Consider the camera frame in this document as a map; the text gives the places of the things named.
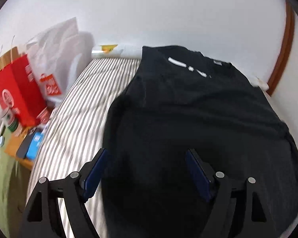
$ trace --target black t-shirt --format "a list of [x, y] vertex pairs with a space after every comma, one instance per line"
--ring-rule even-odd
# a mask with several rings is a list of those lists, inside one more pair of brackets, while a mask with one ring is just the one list
[[211, 206], [184, 154], [261, 184], [277, 232], [298, 211], [298, 151], [259, 88], [231, 63], [184, 47], [143, 47], [139, 69], [111, 105], [103, 147], [106, 224], [115, 237], [196, 237]]

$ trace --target white print on shirt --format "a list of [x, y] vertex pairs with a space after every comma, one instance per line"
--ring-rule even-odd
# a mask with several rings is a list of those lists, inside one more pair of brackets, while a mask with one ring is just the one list
[[[177, 61], [177, 60], [175, 60], [175, 59], [172, 59], [171, 57], [169, 57], [168, 58], [168, 61], [169, 62], [171, 62], [171, 63], [173, 63], [173, 64], [175, 64], [175, 65], [178, 65], [178, 66], [181, 66], [181, 67], [184, 67], [184, 68], [186, 68], [187, 67], [187, 65], [185, 64], [185, 63], [183, 63], [183, 62], [179, 62], [179, 61]], [[189, 71], [194, 71], [194, 68], [192, 67], [192, 66], [189, 66], [188, 67], [188, 70]], [[203, 77], [207, 77], [207, 75], [204, 73], [204, 72], [201, 72], [201, 71], [199, 71], [199, 70], [196, 70], [201, 76], [203, 76]]]
[[171, 62], [171, 63], [173, 63], [173, 64], [175, 64], [175, 65], [184, 67], [184, 68], [186, 68], [186, 66], [187, 66], [185, 63], [179, 62], [179, 61], [177, 61], [175, 59], [172, 59], [171, 57], [168, 58], [168, 61]]
[[216, 60], [213, 60], [213, 62], [217, 65], [221, 65], [222, 66], [222, 63], [220, 61], [216, 61]]
[[207, 77], [207, 75], [204, 73], [204, 72], [201, 72], [201, 71], [199, 71], [199, 70], [196, 70], [201, 76], [203, 76], [203, 77]]

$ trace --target blue gripper pad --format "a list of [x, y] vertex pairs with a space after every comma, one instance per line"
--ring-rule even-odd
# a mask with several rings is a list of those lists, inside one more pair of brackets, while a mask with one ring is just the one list
[[200, 196], [204, 198], [206, 202], [209, 202], [214, 197], [214, 192], [211, 190], [211, 181], [207, 178], [201, 165], [197, 162], [196, 157], [190, 150], [186, 152], [185, 160]]
[[83, 178], [83, 200], [84, 202], [88, 201], [89, 198], [94, 196], [97, 186], [102, 178], [104, 170], [107, 166], [109, 159], [109, 152], [106, 149], [100, 149], [91, 162], [88, 162], [90, 165], [90, 171], [87, 177]]

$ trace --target yellow label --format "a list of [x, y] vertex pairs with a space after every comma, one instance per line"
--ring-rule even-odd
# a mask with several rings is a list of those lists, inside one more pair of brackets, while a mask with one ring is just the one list
[[102, 51], [105, 51], [105, 53], [109, 53], [111, 52], [116, 46], [118, 45], [103, 45], [102, 47]]

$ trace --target bed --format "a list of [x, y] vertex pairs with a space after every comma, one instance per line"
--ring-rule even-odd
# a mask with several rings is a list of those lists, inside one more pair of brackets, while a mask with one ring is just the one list
[[[94, 59], [83, 71], [51, 115], [31, 173], [27, 198], [40, 177], [62, 179], [95, 156], [102, 146], [107, 111], [132, 80], [139, 63], [139, 59]], [[85, 205], [99, 236], [107, 237], [101, 184]], [[63, 199], [59, 200], [59, 207], [65, 233], [68, 238], [73, 237]]]

